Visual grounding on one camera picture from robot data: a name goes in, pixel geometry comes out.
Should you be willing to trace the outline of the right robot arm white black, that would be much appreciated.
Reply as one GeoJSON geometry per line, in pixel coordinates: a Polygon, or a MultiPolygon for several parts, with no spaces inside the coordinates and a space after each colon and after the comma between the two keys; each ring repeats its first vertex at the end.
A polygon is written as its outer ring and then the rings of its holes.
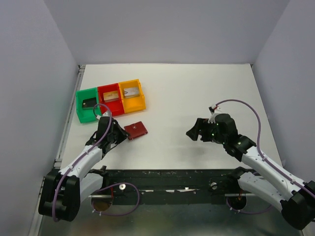
{"type": "Polygon", "coordinates": [[[233,193],[241,189],[251,192],[276,208],[295,229],[302,230],[315,218],[315,183],[305,182],[279,166],[268,156],[259,153],[258,145],[238,133],[229,114],[210,119],[198,118],[186,132],[193,141],[213,142],[238,161],[252,167],[260,176],[239,168],[236,176],[226,181],[233,193]]]}

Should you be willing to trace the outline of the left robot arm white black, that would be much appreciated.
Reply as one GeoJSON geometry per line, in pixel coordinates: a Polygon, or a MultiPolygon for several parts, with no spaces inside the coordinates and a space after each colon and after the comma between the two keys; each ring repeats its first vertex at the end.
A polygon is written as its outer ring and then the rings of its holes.
{"type": "Polygon", "coordinates": [[[51,170],[44,179],[38,213],[54,221],[71,222],[81,202],[91,193],[104,194],[109,189],[104,171],[93,166],[129,134],[111,117],[101,117],[97,130],[86,142],[83,151],[61,170],[51,170]]]}

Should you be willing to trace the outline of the red leather card holder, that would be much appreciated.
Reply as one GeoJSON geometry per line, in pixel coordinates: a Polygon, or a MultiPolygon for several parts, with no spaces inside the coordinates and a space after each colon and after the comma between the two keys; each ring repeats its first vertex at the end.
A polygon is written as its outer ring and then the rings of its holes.
{"type": "Polygon", "coordinates": [[[141,121],[125,126],[124,130],[129,134],[128,139],[130,141],[148,133],[146,127],[141,121]]]}

